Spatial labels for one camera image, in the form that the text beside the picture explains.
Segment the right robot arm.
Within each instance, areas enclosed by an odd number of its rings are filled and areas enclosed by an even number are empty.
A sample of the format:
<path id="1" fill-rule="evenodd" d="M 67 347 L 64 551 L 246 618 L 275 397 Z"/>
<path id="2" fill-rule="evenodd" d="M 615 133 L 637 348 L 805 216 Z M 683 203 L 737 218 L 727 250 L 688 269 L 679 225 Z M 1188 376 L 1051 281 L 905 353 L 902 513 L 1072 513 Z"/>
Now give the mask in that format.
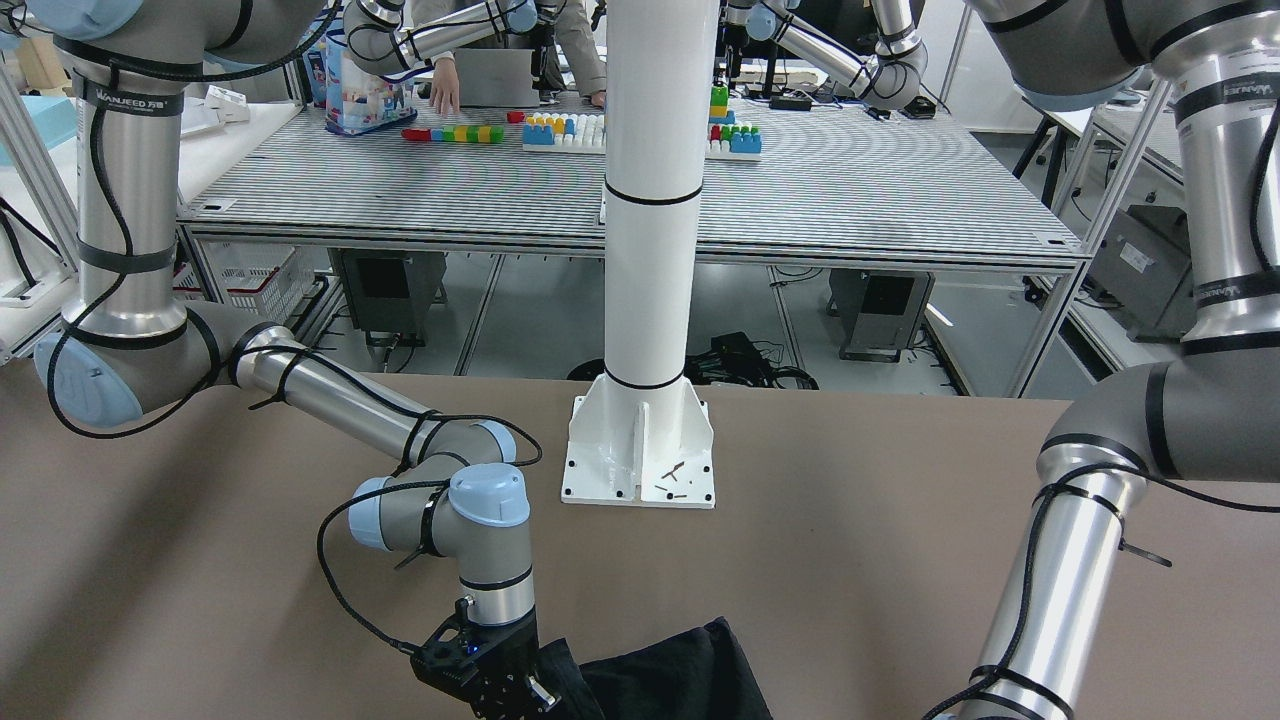
<path id="1" fill-rule="evenodd" d="M 352 534 L 408 560 L 452 557 L 461 596 L 425 641 L 378 639 L 420 682 L 481 719 L 548 717 L 561 696 L 539 664 L 530 503 L 518 427 L 444 414 L 223 304 L 182 302 L 177 259 L 180 114 L 204 60 L 256 76 L 292 63 L 335 20 L 393 37 L 398 1 L 27 1 L 69 63 L 81 104 L 79 297 L 35 356 L 58 420 L 115 439 L 168 419 L 198 392 L 265 393 L 393 455 L 397 469 L 339 506 Z"/>

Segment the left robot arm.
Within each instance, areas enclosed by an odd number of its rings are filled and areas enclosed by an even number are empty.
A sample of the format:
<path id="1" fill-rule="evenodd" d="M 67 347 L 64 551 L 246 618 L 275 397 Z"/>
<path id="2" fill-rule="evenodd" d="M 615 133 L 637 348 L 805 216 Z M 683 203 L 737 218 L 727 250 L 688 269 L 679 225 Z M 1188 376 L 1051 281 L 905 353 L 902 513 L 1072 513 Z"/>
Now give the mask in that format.
<path id="1" fill-rule="evenodd" d="M 1070 719 L 1126 519 L 1153 483 L 1277 479 L 1275 1 L 977 1 L 1043 108 L 1111 97 L 1148 67 L 1175 94 L 1196 323 L 1170 363 L 1075 401 L 969 684 L 927 717 Z"/>

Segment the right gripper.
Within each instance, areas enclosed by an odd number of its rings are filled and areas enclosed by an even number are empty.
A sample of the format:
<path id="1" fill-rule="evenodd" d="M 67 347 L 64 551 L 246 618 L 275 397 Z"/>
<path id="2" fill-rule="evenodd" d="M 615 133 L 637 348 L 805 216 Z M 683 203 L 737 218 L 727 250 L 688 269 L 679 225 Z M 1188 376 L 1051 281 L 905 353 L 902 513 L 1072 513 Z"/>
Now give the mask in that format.
<path id="1" fill-rule="evenodd" d="M 548 719 L 559 698 L 539 675 L 538 619 L 470 625 L 470 655 L 477 670 L 471 703 L 480 719 Z"/>

